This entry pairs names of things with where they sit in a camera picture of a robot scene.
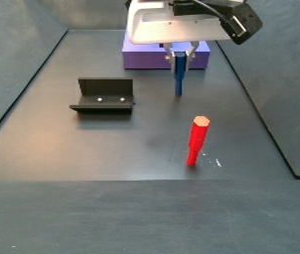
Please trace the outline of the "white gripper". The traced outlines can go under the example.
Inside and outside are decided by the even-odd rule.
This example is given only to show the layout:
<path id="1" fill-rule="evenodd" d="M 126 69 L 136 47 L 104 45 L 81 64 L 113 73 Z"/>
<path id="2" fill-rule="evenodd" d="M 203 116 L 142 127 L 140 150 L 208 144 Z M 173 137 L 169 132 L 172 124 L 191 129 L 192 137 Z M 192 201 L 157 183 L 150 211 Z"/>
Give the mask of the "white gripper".
<path id="1" fill-rule="evenodd" d="M 172 43 L 191 42 L 188 60 L 196 55 L 200 41 L 228 40 L 220 19 L 212 15 L 176 16 L 172 0 L 132 0 L 126 32 L 133 44 L 164 44 L 167 60 L 175 63 Z"/>

